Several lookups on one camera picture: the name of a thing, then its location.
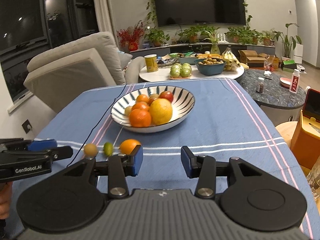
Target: blue tablecloth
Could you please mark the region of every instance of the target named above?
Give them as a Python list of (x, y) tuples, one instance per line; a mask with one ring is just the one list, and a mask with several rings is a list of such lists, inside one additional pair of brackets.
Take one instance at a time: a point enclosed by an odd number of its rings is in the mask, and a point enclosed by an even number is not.
[[(138, 176), (127, 178), (130, 190), (191, 188), (194, 191), (197, 179), (187, 178), (180, 161), (180, 148), (183, 145), (189, 146), (195, 154), (207, 154), (217, 161), (227, 162), (230, 157), (239, 156), (298, 188), (305, 195), (308, 211), (300, 228), (311, 238), (320, 239), (319, 213), (300, 166), (268, 117), (234, 80), (206, 78), (89, 90), (60, 112), (37, 139), (54, 138), (59, 145), (69, 145), (76, 153), (114, 98), (156, 85), (179, 86), (194, 94), (196, 104), (185, 121), (167, 131), (137, 134), (121, 129), (113, 122), (108, 111), (88, 140), (97, 144), (100, 150), (105, 142), (112, 142), (115, 153), (119, 152), (118, 147), (125, 139), (134, 138), (142, 143), (143, 163)], [(97, 160), (105, 160), (102, 153), (97, 155)], [(54, 163), (51, 174), (62, 170), (69, 162), (70, 159)], [(13, 184), (11, 216), (6, 227), (10, 235), (23, 229), (15, 210), (19, 194), (48, 176)], [(226, 188), (225, 178), (218, 178), (217, 192)], [(106, 177), (99, 178), (98, 189), (107, 191)]]

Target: green fruit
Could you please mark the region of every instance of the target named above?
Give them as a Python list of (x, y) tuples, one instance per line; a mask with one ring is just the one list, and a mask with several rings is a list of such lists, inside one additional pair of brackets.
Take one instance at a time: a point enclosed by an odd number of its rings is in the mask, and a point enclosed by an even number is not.
[(106, 157), (110, 157), (113, 154), (113, 145), (112, 143), (105, 143), (103, 146), (103, 152)]
[(182, 69), (186, 69), (186, 70), (189, 70), (190, 72), (192, 72), (191, 66), (182, 66), (181, 70)]
[(180, 77), (180, 69), (178, 68), (178, 69), (171, 69), (171, 71), (170, 71), (170, 77), (172, 77), (172, 78), (178, 78), (178, 77)]
[(181, 77), (184, 77), (184, 78), (190, 77), (191, 76), (191, 71), (190, 71), (190, 69), (182, 68), (180, 75), (181, 75)]
[(178, 66), (178, 65), (173, 65), (172, 67), (171, 67), (171, 70), (173, 70), (173, 69), (180, 69), (181, 67), (180, 66)]

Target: wall outlet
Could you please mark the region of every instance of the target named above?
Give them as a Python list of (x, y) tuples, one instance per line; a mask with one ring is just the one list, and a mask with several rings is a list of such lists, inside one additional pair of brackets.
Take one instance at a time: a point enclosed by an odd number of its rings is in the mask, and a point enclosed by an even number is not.
[(28, 132), (30, 132), (32, 130), (32, 126), (31, 126), (31, 124), (30, 124), (28, 119), (22, 124), (22, 128), (24, 129), (24, 131), (26, 133), (28, 133)]

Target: plastic bag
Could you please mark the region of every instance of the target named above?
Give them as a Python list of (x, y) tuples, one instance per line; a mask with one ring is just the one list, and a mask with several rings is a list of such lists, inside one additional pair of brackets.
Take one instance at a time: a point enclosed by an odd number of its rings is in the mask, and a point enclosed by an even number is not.
[(230, 48), (227, 48), (226, 51), (222, 53), (221, 59), (226, 62), (224, 71), (236, 71), (237, 68), (240, 67), (240, 62)]
[(264, 70), (268, 70), (268, 71), (271, 70), (271, 65), (272, 65), (273, 61), (275, 60), (275, 57), (276, 56), (273, 56), (273, 55), (267, 55), (267, 58), (266, 58), (266, 60), (264, 61), (264, 64), (263, 64), (263, 69)]

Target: pink stripe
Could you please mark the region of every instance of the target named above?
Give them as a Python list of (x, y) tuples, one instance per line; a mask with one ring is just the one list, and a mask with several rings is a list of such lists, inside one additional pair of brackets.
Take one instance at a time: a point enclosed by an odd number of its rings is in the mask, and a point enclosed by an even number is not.
[(229, 83), (229, 81), (228, 81), (227, 79), (226, 79), (226, 81), (227, 81), (228, 85), (231, 87), (231, 89), (236, 93), (236, 95), (237, 95), (238, 98), (240, 99), (242, 105), (243, 105), (244, 108), (247, 110), (247, 113), (248, 113), (249, 116), (251, 117), (252, 121), (255, 123), (256, 127), (258, 128), (258, 130), (259, 130), (260, 134), (262, 135), (263, 139), (266, 141), (266, 144), (268, 145), (268, 148), (270, 149), (270, 151), (271, 151), (274, 159), (276, 160), (276, 163), (278, 164), (278, 167), (281, 169), (281, 173), (282, 173), (282, 175), (283, 175), (283, 177), (284, 177), (285, 182), (288, 183), (288, 180), (287, 180), (287, 178), (286, 178), (286, 176), (285, 176), (285, 174), (284, 174), (284, 170), (283, 170), (283, 168), (281, 167), (281, 165), (280, 165), (280, 163), (279, 163), (279, 161), (278, 161), (278, 159), (277, 159), (277, 157), (276, 157), (276, 154), (274, 153), (274, 151), (273, 151), (273, 149), (271, 148), (270, 144), (268, 143), (266, 137), (264, 136), (264, 134), (263, 134), (260, 126), (257, 124), (256, 120), (253, 118), (253, 116), (252, 116), (251, 113), (249, 112), (249, 109), (248, 109), (247, 106), (244, 104), (244, 102), (243, 102), (242, 99), (240, 98), (239, 94), (234, 90), (234, 88), (230, 85), (230, 83)]
[(107, 121), (108, 121), (108, 119), (109, 119), (110, 116), (111, 116), (111, 115), (109, 115), (109, 116), (107, 117), (107, 119), (104, 121), (103, 125), (101, 126), (101, 128), (99, 129), (99, 131), (97, 132), (96, 136), (94, 137), (94, 139), (92, 140), (91, 143), (94, 143), (94, 141), (97, 139), (97, 137), (99, 136), (99, 134), (100, 134), (100, 132), (102, 131), (103, 127), (106, 125), (106, 123), (107, 123)]
[[(129, 92), (127, 91), (126, 94), (131, 93), (131, 92), (133, 91), (133, 89), (134, 89), (134, 86), (135, 86), (135, 84), (132, 86), (131, 91), (129, 91)], [(106, 134), (106, 132), (107, 132), (110, 124), (112, 123), (112, 121), (113, 121), (113, 120), (111, 119), (110, 122), (108, 123), (108, 126), (105, 128), (105, 130), (103, 131), (102, 135), (100, 136), (100, 139), (98, 140), (98, 142), (96, 143), (96, 145), (98, 145), (98, 144), (100, 143), (100, 141), (102, 140), (103, 136)]]
[[(257, 117), (257, 119), (259, 120), (259, 122), (263, 125), (263, 127), (264, 127), (264, 129), (266, 130), (269, 138), (271, 139), (272, 143), (275, 145), (275, 147), (276, 147), (276, 149), (277, 149), (277, 152), (278, 152), (279, 155), (281, 156), (281, 158), (282, 158), (282, 160), (283, 160), (283, 162), (284, 162), (284, 165), (287, 167), (287, 169), (288, 169), (288, 171), (289, 171), (289, 174), (290, 174), (290, 177), (291, 177), (291, 179), (292, 179), (292, 181), (293, 181), (293, 183), (294, 183), (294, 186), (295, 186), (297, 189), (299, 189), (299, 187), (298, 187), (298, 185), (297, 185), (297, 183), (296, 183), (296, 181), (295, 181), (295, 179), (294, 179), (294, 176), (293, 176), (293, 174), (292, 174), (292, 172), (291, 172), (291, 169), (290, 169), (289, 165), (287, 164), (287, 162), (286, 162), (286, 160), (285, 160), (282, 152), (280, 151), (280, 149), (279, 149), (278, 146), (276, 145), (275, 141), (273, 140), (273, 138), (272, 138), (272, 136), (271, 136), (268, 128), (265, 126), (265, 124), (264, 124), (264, 123), (262, 122), (262, 120), (259, 118), (259, 116), (258, 116), (257, 113), (255, 112), (255, 110), (252, 108), (251, 104), (248, 102), (247, 98), (244, 96), (244, 94), (241, 92), (241, 90), (239, 90), (239, 88), (238, 88), (235, 84), (233, 84), (233, 83), (231, 83), (231, 84), (240, 92), (240, 94), (242, 95), (242, 97), (244, 98), (244, 100), (247, 102), (247, 104), (249, 105), (249, 107), (250, 107), (251, 110), (253, 111), (254, 115)], [(311, 229), (311, 225), (310, 225), (308, 213), (306, 213), (306, 220), (307, 220), (307, 224), (308, 224), (308, 229), (309, 229), (310, 238), (313, 239), (313, 234), (312, 234), (312, 229)]]

